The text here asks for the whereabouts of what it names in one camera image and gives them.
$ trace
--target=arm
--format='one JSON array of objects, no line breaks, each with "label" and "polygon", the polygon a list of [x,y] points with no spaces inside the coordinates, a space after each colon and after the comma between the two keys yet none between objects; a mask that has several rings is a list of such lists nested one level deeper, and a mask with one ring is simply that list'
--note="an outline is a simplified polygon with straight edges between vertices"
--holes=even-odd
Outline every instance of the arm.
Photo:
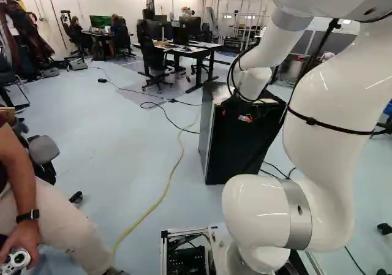
[{"label": "arm", "polygon": [[[0,116],[0,162],[5,166],[18,213],[24,214],[37,208],[36,178],[31,161],[24,147],[4,119]],[[26,249],[32,258],[30,268],[39,261],[37,245],[40,242],[38,223],[35,220],[20,222],[8,237],[0,251],[0,263],[3,263],[13,246]]]}]

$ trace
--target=gray floor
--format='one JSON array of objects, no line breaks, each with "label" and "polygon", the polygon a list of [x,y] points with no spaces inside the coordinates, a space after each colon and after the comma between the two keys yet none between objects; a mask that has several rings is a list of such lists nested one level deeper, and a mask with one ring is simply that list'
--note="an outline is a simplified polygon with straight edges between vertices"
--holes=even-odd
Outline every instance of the gray floor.
[{"label": "gray floor", "polygon": [[[186,59],[182,63],[190,65]],[[132,69],[111,62],[92,62],[91,66],[104,68],[118,86],[145,80]],[[227,66],[216,65],[217,74],[224,75],[226,70]],[[112,247],[158,199],[180,148],[178,130],[166,121],[162,111],[142,110],[114,86],[98,83],[102,77],[101,70],[88,69],[61,72],[56,78],[30,83],[27,88],[32,105],[22,115],[31,134],[50,135],[56,140],[61,150],[55,160],[57,186],[68,196],[76,190],[85,193],[81,210]],[[271,86],[270,90],[283,99],[290,95],[290,89],[281,86]],[[199,89],[179,99],[199,104],[201,94]],[[13,88],[11,97],[15,102],[23,101]],[[164,107],[179,126],[191,123],[200,109],[181,104]],[[166,199],[118,249],[116,265],[132,274],[159,273],[162,229],[207,226],[223,219],[222,186],[204,185],[197,135],[183,134],[182,139],[185,155]],[[375,230],[380,222],[392,222],[391,155],[392,138],[375,137],[367,143],[355,171],[356,227],[348,247],[368,275],[381,267],[392,272],[392,236],[381,237]],[[280,135],[266,160],[284,172],[293,167]],[[277,174],[268,166],[264,169]],[[83,274],[62,253],[49,247],[43,247],[42,252],[48,261],[41,274]],[[344,250],[316,256],[326,274],[360,274]]]}]

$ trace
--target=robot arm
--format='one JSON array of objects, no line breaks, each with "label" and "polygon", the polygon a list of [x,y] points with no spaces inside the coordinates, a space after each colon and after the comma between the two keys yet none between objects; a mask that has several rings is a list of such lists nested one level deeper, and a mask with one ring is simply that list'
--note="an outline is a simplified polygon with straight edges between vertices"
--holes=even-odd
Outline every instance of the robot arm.
[{"label": "robot arm", "polygon": [[[301,37],[304,21],[310,23],[312,16],[362,24],[351,46],[307,73],[293,93],[284,121],[284,147],[304,176],[294,182],[239,175],[224,188],[222,207],[228,231],[242,258],[259,273],[280,268],[288,249],[332,251],[350,239],[353,169],[369,138],[366,132],[374,129],[392,91],[390,0],[274,2],[280,12],[273,14],[260,44],[241,58],[242,71],[235,68],[243,82],[241,90],[249,93],[248,81],[265,85],[269,80],[266,75],[257,77],[256,70],[262,69],[258,66],[279,64]],[[276,17],[294,17],[295,23],[303,22],[302,27],[289,31]],[[245,72],[255,75],[245,76]]]}]

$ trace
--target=black watch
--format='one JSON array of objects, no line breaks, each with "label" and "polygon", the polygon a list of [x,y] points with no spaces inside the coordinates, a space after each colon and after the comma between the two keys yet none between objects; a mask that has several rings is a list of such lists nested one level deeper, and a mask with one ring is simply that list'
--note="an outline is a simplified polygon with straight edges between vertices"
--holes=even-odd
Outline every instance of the black watch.
[{"label": "black watch", "polygon": [[38,220],[39,218],[39,209],[32,209],[30,212],[26,214],[20,214],[17,216],[17,223],[26,220]]}]

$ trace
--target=white controller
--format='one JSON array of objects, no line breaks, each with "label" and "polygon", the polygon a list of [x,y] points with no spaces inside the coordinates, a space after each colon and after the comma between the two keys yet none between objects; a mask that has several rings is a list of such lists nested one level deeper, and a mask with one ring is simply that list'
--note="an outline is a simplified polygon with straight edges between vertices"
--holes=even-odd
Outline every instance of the white controller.
[{"label": "white controller", "polygon": [[0,267],[1,275],[12,275],[23,270],[30,264],[31,257],[27,251],[21,248],[12,249],[6,261]]}]

